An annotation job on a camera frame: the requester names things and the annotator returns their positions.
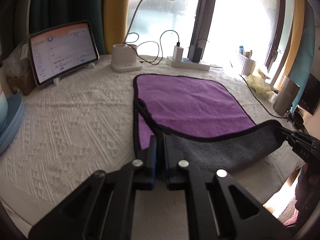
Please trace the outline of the purple and grey towel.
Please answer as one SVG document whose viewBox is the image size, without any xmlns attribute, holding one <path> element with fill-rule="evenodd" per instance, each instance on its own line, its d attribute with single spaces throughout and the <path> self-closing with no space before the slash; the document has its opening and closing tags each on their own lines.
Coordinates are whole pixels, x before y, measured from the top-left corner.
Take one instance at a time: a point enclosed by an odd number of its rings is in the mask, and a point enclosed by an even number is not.
<svg viewBox="0 0 320 240">
<path fill-rule="evenodd" d="M 201 169 L 248 168 L 283 144 L 277 120 L 256 124 L 220 83 L 186 76 L 140 74 L 133 80 L 133 143 L 153 135 Z"/>
</svg>

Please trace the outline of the silver metal cylinder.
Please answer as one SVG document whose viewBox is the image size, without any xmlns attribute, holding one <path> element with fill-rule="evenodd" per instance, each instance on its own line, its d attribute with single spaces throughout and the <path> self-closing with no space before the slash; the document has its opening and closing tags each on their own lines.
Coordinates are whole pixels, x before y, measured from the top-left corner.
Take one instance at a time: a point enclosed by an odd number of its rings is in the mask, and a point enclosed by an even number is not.
<svg viewBox="0 0 320 240">
<path fill-rule="evenodd" d="M 280 116 L 283 116 L 292 106 L 299 89 L 300 86 L 298 84 L 285 76 L 281 83 L 280 91 L 273 104 L 274 111 Z"/>
</svg>

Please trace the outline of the teal curtain right side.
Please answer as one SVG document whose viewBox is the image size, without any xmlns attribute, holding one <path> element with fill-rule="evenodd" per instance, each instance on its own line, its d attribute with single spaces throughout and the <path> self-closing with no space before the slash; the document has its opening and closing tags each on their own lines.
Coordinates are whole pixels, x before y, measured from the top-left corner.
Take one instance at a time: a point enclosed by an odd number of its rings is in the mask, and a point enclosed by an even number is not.
<svg viewBox="0 0 320 240">
<path fill-rule="evenodd" d="M 292 102 L 290 111 L 293 112 L 299 104 L 306 87 L 315 54 L 315 19 L 313 8 L 305 0 L 304 25 L 298 53 L 291 68 L 289 78 L 297 85 L 299 91 Z"/>
</svg>

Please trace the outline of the yellow plastic bag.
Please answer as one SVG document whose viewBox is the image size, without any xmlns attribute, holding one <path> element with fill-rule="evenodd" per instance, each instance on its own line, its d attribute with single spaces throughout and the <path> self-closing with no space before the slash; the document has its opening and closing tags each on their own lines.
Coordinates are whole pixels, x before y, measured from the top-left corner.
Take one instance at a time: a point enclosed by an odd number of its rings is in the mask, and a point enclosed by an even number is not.
<svg viewBox="0 0 320 240">
<path fill-rule="evenodd" d="M 265 75 L 261 69 L 258 69 L 256 75 L 250 74 L 246 82 L 250 88 L 252 88 L 257 96 L 261 99 L 270 99 L 273 95 L 273 90 L 270 85 L 266 82 L 267 79 L 270 79 L 267 75 Z"/>
</svg>

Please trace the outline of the white textured tablecloth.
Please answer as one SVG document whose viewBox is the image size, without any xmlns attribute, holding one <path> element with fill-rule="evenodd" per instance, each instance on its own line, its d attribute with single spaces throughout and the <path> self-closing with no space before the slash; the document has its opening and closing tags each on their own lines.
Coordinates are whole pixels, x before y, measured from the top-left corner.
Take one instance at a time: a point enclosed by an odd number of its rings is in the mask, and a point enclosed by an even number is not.
<svg viewBox="0 0 320 240">
<path fill-rule="evenodd" d="M 140 72 L 116 73 L 104 55 L 94 69 L 35 88 L 24 96 L 24 116 L 15 139 L 1 155 L 1 200 L 28 227 L 34 226 L 94 171 L 119 169 L 133 160 L 133 78 L 154 73 L 218 81 L 256 124 L 272 117 L 239 75 L 146 64 Z M 301 163 L 287 142 L 248 169 L 232 175 L 261 204 Z M 184 193 L 138 192 L 131 239 L 188 239 Z"/>
</svg>

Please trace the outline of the white woven basket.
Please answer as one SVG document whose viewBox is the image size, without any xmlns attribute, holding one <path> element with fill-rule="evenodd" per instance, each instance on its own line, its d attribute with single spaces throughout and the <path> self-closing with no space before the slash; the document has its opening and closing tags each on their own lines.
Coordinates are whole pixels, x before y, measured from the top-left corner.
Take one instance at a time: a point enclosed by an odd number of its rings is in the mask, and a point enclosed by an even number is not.
<svg viewBox="0 0 320 240">
<path fill-rule="evenodd" d="M 256 66 L 255 61 L 245 57 L 242 54 L 239 54 L 237 64 L 238 64 L 239 73 L 245 76 L 251 75 Z"/>
</svg>

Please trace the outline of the white tablet stand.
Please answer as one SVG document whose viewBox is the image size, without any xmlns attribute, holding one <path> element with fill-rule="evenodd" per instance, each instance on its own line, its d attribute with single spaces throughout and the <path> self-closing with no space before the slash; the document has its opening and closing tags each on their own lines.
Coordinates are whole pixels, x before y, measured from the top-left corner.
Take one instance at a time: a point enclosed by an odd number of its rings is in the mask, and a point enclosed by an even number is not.
<svg viewBox="0 0 320 240">
<path fill-rule="evenodd" d="M 62 74 L 62 75 L 59 76 L 59 77 L 56 77 L 56 78 L 53 80 L 53 83 L 54 83 L 54 85 L 57 87 L 62 79 L 66 78 L 66 77 L 68 77 L 68 76 L 70 76 L 70 75 L 73 75 L 73 74 L 75 74 L 75 73 L 78 73 L 78 72 L 80 72 L 81 70 L 84 70 L 84 69 L 94 69 L 94 68 L 95 68 L 95 63 L 94 63 L 94 62 L 89 63 L 89 64 L 87 64 L 87 65 L 84 65 L 84 66 L 81 66 L 81 67 L 76 68 L 76 69 L 74 69 L 74 70 L 71 70 L 70 72 L 64 73 L 64 74 Z"/>
</svg>

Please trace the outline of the light blue round tray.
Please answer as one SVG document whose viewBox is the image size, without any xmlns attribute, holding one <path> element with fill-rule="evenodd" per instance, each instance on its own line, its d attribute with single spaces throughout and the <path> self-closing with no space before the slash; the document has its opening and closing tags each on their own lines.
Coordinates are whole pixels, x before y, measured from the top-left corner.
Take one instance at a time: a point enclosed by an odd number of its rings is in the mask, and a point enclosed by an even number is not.
<svg viewBox="0 0 320 240">
<path fill-rule="evenodd" d="M 6 122 L 1 129 L 1 154 L 13 141 L 23 118 L 23 98 L 20 94 L 14 94 L 7 99 L 8 113 Z"/>
</svg>

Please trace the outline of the pink blue gradient tumbler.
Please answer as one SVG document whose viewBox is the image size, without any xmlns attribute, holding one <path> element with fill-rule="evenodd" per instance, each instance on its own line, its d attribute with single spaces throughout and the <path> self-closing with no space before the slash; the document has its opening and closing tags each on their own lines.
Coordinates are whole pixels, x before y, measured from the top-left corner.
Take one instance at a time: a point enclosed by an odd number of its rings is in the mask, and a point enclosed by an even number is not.
<svg viewBox="0 0 320 240">
<path fill-rule="evenodd" d="M 7 122 L 8 102 L 4 92 L 0 95 L 0 132 L 3 131 Z"/>
</svg>

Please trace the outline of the black power adapter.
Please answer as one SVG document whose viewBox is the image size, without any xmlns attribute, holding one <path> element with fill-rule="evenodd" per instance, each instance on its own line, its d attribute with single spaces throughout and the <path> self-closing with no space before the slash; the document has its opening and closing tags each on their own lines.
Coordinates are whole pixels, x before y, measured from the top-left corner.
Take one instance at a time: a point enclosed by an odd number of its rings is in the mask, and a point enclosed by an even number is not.
<svg viewBox="0 0 320 240">
<path fill-rule="evenodd" d="M 198 44 L 196 44 L 195 46 L 194 45 L 190 46 L 189 53 L 188 53 L 188 59 L 191 62 L 199 63 L 201 60 L 201 55 L 202 55 L 202 48 L 199 47 Z"/>
</svg>

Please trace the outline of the white power strip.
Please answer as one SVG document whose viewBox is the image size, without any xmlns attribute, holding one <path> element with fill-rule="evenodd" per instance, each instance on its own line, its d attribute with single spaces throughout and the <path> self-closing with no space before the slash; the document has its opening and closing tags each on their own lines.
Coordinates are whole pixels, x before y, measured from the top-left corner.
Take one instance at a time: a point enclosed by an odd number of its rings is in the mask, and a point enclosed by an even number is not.
<svg viewBox="0 0 320 240">
<path fill-rule="evenodd" d="M 167 57 L 166 64 L 172 68 L 194 69 L 194 70 L 202 70 L 202 71 L 210 70 L 210 65 L 195 63 L 186 58 L 182 58 L 180 62 L 177 62 L 177 61 L 174 61 L 172 57 Z"/>
</svg>

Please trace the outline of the brown cardboard box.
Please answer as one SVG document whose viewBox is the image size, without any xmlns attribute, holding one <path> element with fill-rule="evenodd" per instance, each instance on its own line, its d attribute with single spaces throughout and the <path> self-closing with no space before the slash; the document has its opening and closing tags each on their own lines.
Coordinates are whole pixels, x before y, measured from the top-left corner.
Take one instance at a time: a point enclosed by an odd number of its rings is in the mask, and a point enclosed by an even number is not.
<svg viewBox="0 0 320 240">
<path fill-rule="evenodd" d="M 8 78 L 8 86 L 13 94 L 29 95 L 36 87 L 33 72 L 30 69 L 23 76 L 17 78 Z"/>
</svg>

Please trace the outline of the white desk lamp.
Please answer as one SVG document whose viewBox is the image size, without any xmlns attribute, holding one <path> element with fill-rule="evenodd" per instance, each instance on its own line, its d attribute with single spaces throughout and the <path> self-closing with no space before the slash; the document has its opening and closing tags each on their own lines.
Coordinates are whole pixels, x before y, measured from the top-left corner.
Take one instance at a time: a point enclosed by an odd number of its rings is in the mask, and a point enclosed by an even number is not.
<svg viewBox="0 0 320 240">
<path fill-rule="evenodd" d="M 115 44 L 112 47 L 111 67 L 115 72 L 133 72 L 141 70 L 143 67 L 142 63 L 138 59 L 143 61 L 144 59 L 138 55 L 137 46 L 126 42 L 137 11 L 143 1 L 144 0 L 140 0 L 136 6 L 135 12 L 133 13 L 130 25 L 125 35 L 124 42 L 122 44 Z"/>
</svg>

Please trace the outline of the white usb charger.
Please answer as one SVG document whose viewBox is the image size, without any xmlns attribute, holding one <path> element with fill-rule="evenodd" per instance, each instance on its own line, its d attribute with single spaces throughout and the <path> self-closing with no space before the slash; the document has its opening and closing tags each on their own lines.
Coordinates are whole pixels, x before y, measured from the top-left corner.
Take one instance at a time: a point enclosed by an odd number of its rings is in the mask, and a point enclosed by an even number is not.
<svg viewBox="0 0 320 240">
<path fill-rule="evenodd" d="M 175 46 L 172 59 L 175 62 L 181 62 L 182 61 L 182 56 L 183 56 L 183 48 L 180 47 L 180 46 Z"/>
</svg>

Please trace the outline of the tablet with lit screen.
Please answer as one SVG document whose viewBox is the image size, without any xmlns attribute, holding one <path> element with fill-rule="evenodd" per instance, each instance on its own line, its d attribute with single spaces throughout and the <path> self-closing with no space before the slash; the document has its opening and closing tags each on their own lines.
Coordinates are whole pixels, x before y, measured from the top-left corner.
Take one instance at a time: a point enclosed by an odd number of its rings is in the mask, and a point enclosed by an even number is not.
<svg viewBox="0 0 320 240">
<path fill-rule="evenodd" d="M 37 87 L 43 87 L 99 60 L 89 21 L 52 27 L 28 37 L 28 50 Z"/>
</svg>

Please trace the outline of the dark green curtain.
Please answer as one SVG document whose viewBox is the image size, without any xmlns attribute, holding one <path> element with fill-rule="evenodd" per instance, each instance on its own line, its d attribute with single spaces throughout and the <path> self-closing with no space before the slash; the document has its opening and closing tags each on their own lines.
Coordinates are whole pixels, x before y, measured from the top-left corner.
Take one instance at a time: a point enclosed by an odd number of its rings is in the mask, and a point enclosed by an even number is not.
<svg viewBox="0 0 320 240">
<path fill-rule="evenodd" d="M 79 21 L 90 22 L 98 53 L 106 54 L 101 0 L 31 0 L 30 2 L 30 34 Z"/>
</svg>

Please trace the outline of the yellow curtain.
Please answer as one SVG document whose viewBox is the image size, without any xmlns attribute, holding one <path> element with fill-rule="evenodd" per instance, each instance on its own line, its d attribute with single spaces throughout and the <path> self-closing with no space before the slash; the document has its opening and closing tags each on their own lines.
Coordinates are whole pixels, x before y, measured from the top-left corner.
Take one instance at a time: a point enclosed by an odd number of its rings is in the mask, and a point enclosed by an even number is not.
<svg viewBox="0 0 320 240">
<path fill-rule="evenodd" d="M 101 0 L 104 42 L 107 54 L 115 44 L 122 44 L 127 32 L 129 0 Z"/>
</svg>

